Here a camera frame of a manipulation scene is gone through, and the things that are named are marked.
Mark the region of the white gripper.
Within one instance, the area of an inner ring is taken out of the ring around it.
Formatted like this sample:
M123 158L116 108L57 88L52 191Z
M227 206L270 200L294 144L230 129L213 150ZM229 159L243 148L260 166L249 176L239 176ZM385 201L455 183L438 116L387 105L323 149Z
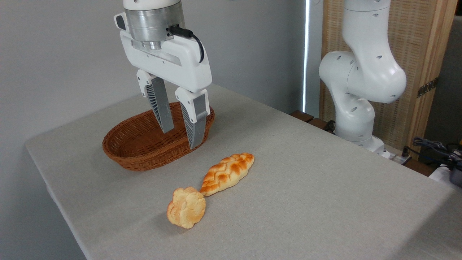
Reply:
M180 36L159 42L160 49L151 49L149 43L132 39L125 13L116 15L114 22L121 30L127 59L139 68L136 75L141 93L148 98L163 133L174 129L163 79L181 87L175 96L180 101L190 149L195 149L203 142L206 117L210 114L208 92L204 89L212 83L207 54L200 63L198 43Z

